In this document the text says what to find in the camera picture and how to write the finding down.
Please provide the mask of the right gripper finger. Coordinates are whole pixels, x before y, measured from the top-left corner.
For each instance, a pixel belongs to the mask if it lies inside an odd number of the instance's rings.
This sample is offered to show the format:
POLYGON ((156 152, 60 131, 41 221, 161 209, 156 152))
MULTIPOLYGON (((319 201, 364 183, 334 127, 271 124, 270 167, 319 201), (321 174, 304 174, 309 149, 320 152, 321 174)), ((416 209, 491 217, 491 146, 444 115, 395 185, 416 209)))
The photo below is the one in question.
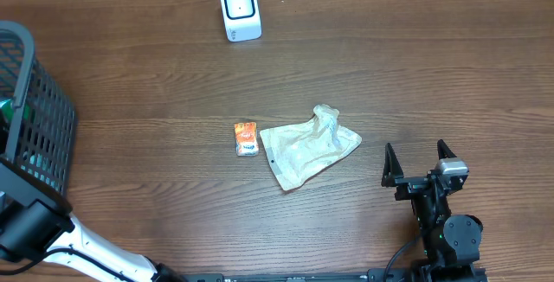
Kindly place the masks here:
POLYGON ((385 145, 385 159, 382 174, 382 187, 396 187, 400 180, 404 179, 401 165, 396 157, 396 153, 391 145, 385 145))
POLYGON ((456 158, 456 155, 449 149, 443 139, 437 141, 437 153, 439 159, 456 158))

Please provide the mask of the beige plastic pouch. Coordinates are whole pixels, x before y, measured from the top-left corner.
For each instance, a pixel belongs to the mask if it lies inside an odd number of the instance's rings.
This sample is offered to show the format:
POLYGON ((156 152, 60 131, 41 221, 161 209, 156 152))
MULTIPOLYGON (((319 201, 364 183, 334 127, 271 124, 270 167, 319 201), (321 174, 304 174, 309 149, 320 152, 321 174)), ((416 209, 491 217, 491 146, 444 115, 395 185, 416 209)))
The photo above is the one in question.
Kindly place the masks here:
POLYGON ((360 135, 338 122, 338 115, 339 110, 320 104, 304 123, 260 131, 269 166, 283 190, 301 187, 362 143, 360 135))

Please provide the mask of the small orange snack packet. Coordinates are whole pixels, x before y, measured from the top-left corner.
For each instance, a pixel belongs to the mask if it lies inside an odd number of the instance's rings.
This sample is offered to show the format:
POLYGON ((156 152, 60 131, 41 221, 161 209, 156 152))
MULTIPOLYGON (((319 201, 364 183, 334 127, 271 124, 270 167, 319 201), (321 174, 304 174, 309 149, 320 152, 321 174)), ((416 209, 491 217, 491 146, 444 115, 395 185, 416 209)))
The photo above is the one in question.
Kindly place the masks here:
POLYGON ((235 149, 239 157, 256 156, 259 153, 255 122, 235 124, 235 149))

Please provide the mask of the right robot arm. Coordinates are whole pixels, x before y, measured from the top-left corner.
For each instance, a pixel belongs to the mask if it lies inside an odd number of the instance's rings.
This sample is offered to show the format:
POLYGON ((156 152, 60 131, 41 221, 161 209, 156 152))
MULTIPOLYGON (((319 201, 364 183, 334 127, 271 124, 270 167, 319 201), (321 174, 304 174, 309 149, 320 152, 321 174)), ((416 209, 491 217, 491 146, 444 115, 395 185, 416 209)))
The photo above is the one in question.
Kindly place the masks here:
POLYGON ((469 169, 443 140, 437 142, 438 162, 425 176, 406 177, 391 144, 385 145, 381 185, 394 188, 395 199, 411 202, 419 234, 402 246, 383 270, 383 281, 486 281, 480 259, 483 225, 474 215, 454 215, 448 196, 462 190, 469 169), (426 258, 392 270, 405 251, 421 242, 426 258))

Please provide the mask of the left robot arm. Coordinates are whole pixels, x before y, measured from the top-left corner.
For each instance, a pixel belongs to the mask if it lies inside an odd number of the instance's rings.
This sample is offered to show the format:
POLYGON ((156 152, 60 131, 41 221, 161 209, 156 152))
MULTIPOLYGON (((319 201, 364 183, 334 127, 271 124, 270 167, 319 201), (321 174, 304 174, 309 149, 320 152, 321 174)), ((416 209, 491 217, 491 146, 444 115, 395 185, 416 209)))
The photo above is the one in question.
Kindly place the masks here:
POLYGON ((98 281, 184 280, 168 266, 127 252, 83 226, 64 196, 4 158, 1 190, 12 199, 1 212, 1 259, 29 261, 17 269, 2 270, 3 276, 26 272, 44 261, 98 281))

